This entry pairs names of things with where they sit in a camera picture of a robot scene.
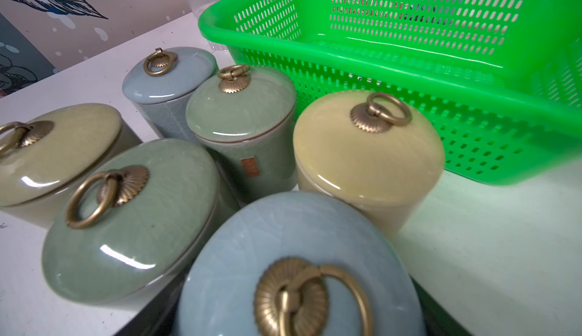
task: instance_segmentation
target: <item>ceramic jar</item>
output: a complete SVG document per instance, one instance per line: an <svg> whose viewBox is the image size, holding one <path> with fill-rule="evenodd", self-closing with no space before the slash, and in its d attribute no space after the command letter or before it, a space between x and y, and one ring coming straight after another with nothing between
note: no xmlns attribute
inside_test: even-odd
<svg viewBox="0 0 582 336"><path fill-rule="evenodd" d="M314 101L297 120L293 145L299 189L351 204L389 238L433 189L445 164L430 121L382 92L336 92Z"/></svg>
<svg viewBox="0 0 582 336"><path fill-rule="evenodd" d="M410 277L377 229L339 200L286 192L240 210L194 262L174 335L194 334L426 332Z"/></svg>
<svg viewBox="0 0 582 336"><path fill-rule="evenodd" d="M129 71L123 94L162 136L196 142L186 124L186 104L216 70L216 59L203 49L158 48Z"/></svg>
<svg viewBox="0 0 582 336"><path fill-rule="evenodd" d="M137 310L238 208L200 145L144 143L77 188L47 233L42 271L65 299Z"/></svg>
<svg viewBox="0 0 582 336"><path fill-rule="evenodd" d="M4 132L0 211L44 228L89 172L141 143L119 112L103 104L70 106L28 123L7 123L0 127Z"/></svg>
<svg viewBox="0 0 582 336"><path fill-rule="evenodd" d="M188 126L218 160L244 202L292 189L297 183L293 82L266 66L222 69L194 91Z"/></svg>

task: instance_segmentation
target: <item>shell-shaped brass base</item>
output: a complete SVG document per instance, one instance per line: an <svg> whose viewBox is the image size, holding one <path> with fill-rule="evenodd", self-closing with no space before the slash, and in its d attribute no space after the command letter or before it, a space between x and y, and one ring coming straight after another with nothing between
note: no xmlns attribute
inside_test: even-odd
<svg viewBox="0 0 582 336"><path fill-rule="evenodd" d="M297 274L310 266L306 260L288 257L274 262L262 275L254 296L254 317L263 336L279 336L279 297ZM292 316L293 336L321 334L328 318L329 299L321 279L300 289L301 306Z"/></svg>
<svg viewBox="0 0 582 336"><path fill-rule="evenodd" d="M38 142L43 137L47 136L47 134L55 127L53 121L35 121L28 125L31 126L31 129L20 141L21 148Z"/></svg>
<svg viewBox="0 0 582 336"><path fill-rule="evenodd" d="M392 127L392 124L379 116L368 114L368 104L359 104L350 111L350 119L360 129L368 133L383 133Z"/></svg>
<svg viewBox="0 0 582 336"><path fill-rule="evenodd" d="M114 206L121 206L134 198L145 187L149 179L149 171L143 165L124 166L118 172L121 176L121 182ZM106 184L103 183L97 191L97 201L99 203L103 201L105 191Z"/></svg>
<svg viewBox="0 0 582 336"><path fill-rule="evenodd" d="M244 90L251 82L251 78L247 75L240 75L232 80L223 79L220 81L218 88L222 92L235 93Z"/></svg>
<svg viewBox="0 0 582 336"><path fill-rule="evenodd" d="M165 67L170 63L173 63L178 58L178 55L174 52L164 51L163 56L157 56L151 60L149 64L154 67Z"/></svg>

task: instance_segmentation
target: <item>yellow ceramic jar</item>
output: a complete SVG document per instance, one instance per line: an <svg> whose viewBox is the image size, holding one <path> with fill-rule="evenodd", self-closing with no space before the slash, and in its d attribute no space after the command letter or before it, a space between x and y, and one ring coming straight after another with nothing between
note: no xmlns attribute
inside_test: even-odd
<svg viewBox="0 0 582 336"><path fill-rule="evenodd" d="M337 197L392 238L442 174L431 125L394 96L328 94L303 111L293 134L299 189Z"/></svg>
<svg viewBox="0 0 582 336"><path fill-rule="evenodd" d="M0 211L49 228L99 164L141 140L119 112L81 104L0 127Z"/></svg>

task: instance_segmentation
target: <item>green plastic basket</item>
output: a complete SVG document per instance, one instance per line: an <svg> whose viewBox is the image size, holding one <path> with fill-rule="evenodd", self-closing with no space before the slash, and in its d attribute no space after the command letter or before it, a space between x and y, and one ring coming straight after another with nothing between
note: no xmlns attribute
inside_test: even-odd
<svg viewBox="0 0 582 336"><path fill-rule="evenodd" d="M514 183L582 153L582 0L222 0L200 17L237 63L285 72L298 111L388 92L441 136L446 168Z"/></svg>

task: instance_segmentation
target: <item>red label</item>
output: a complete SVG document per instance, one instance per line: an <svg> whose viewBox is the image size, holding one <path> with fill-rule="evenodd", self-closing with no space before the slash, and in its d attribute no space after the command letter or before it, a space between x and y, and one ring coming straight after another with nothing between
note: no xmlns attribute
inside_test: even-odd
<svg viewBox="0 0 582 336"><path fill-rule="evenodd" d="M257 162L254 157L241 159L240 162L243 164L244 171L248 177L255 177L259 175Z"/></svg>

